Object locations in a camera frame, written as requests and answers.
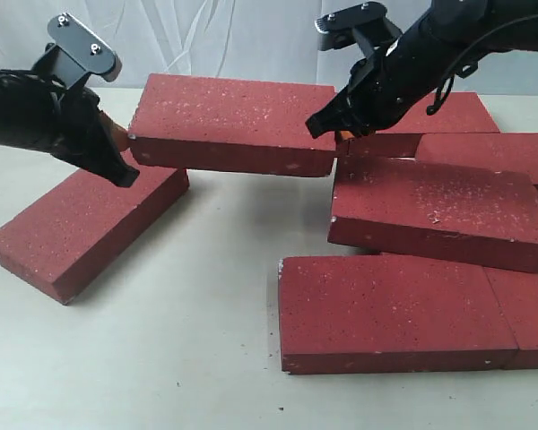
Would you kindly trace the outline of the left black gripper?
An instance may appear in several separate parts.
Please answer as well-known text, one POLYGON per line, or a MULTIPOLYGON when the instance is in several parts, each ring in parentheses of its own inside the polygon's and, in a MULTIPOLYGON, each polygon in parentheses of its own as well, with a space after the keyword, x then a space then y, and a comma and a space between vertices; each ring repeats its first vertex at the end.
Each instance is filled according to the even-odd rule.
POLYGON ((139 170, 122 152, 127 130, 86 89, 68 90, 61 82, 28 70, 0 70, 0 146, 39 151, 108 180, 131 187, 139 170))

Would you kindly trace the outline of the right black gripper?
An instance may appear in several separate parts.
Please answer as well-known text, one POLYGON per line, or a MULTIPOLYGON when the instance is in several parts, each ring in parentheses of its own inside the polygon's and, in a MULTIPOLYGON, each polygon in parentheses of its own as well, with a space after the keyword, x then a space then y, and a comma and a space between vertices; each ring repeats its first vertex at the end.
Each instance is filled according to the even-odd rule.
POLYGON ((392 46, 355 65, 338 92, 305 125, 312 138, 336 132, 339 142, 385 130, 439 86, 461 47, 441 38, 430 17, 416 21, 392 46))

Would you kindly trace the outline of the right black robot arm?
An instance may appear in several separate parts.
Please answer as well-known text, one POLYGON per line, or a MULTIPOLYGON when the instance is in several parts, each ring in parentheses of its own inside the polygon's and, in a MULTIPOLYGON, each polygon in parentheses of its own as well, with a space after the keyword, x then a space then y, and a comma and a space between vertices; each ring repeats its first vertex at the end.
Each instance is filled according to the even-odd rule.
POLYGON ((433 116, 455 78, 473 74, 485 56, 538 52, 538 1, 433 1, 407 30, 386 14, 383 4, 366 1, 316 20, 320 50, 356 45, 363 57, 348 83, 308 118, 313 138, 386 130, 428 94, 433 116))

